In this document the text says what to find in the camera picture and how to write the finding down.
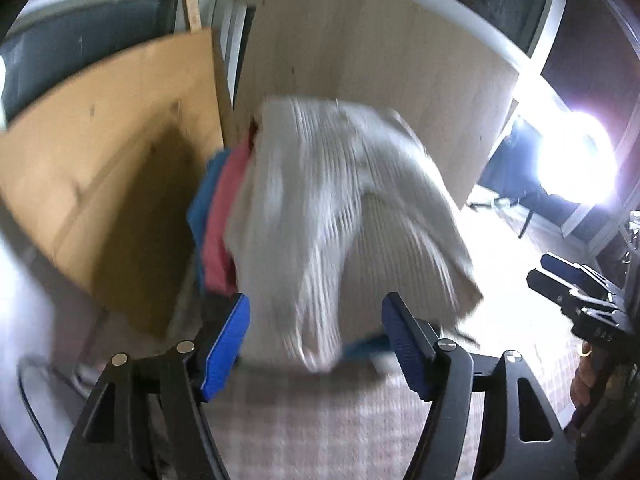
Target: red cloth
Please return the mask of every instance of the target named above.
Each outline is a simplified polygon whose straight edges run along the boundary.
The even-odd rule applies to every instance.
[[[222,168],[216,192],[209,206],[204,244],[200,253],[206,289],[228,296],[237,292],[238,286],[236,266],[225,247],[226,219],[244,179],[244,172],[251,157],[252,141],[253,135],[246,136],[231,152]]]

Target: wooden board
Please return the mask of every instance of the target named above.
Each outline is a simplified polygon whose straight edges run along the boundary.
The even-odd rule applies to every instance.
[[[190,32],[198,32],[202,29],[200,21],[200,9],[198,8],[198,0],[180,0],[182,3],[182,12],[184,14],[184,23],[186,29]]]
[[[517,76],[471,34],[409,0],[261,0],[236,118],[243,131],[272,94],[394,108],[462,206],[500,133]]]
[[[53,263],[161,335],[193,251],[185,213],[222,146],[210,30],[69,78],[0,137],[0,191]]]
[[[222,59],[222,48],[220,47],[219,38],[220,32],[214,30],[213,64],[216,78],[216,91],[218,94],[218,110],[220,110],[220,124],[222,125],[222,136],[224,137],[225,146],[232,148],[240,139],[234,108],[231,104],[231,95],[229,95],[229,86],[226,82],[226,67]]]

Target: stack of clothes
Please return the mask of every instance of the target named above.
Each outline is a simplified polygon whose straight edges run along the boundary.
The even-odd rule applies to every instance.
[[[475,308],[459,212],[396,112],[270,98],[256,133],[210,161],[188,213],[203,289],[250,299],[245,360],[330,370],[380,335],[390,291],[445,329]]]

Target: metal screw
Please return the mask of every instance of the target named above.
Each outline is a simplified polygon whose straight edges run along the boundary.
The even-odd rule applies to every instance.
[[[451,339],[438,340],[438,348],[440,348],[440,350],[444,350],[445,352],[451,352],[452,350],[455,350],[457,347],[458,345],[456,344],[456,342],[452,341]]]
[[[120,353],[120,354],[116,354],[111,358],[111,364],[113,366],[122,366],[124,363],[127,362],[127,359],[129,359],[127,357],[126,354]]]
[[[196,345],[193,344],[193,341],[180,341],[178,343],[178,345],[175,347],[175,349],[180,353],[180,354],[188,354],[189,352],[193,351],[193,349],[196,348]]]
[[[507,357],[507,361],[510,363],[519,363],[522,361],[522,354],[515,350],[507,350],[504,354]]]

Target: striped white cloth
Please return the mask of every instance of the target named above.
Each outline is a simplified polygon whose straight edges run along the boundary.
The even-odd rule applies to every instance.
[[[329,370],[380,332],[392,290],[414,316],[453,328],[482,297],[458,213],[396,112],[268,99],[225,232],[252,306],[242,357]]]

